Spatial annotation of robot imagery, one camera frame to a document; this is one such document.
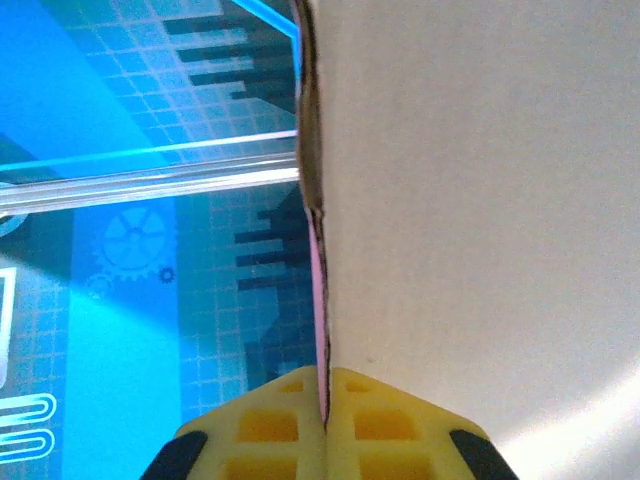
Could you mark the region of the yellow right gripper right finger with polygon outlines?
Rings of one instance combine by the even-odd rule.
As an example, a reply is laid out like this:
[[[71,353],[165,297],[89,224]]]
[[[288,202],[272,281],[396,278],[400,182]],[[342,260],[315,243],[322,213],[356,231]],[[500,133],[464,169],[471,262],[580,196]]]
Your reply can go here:
[[[474,422],[346,368],[332,372],[327,480],[520,480]]]

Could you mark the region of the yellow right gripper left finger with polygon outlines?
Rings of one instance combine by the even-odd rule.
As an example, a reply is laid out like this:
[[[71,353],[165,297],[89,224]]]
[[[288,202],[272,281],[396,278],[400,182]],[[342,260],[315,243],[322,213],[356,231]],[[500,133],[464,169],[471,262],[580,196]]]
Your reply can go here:
[[[326,480],[317,368],[297,368],[185,423],[141,480]]]

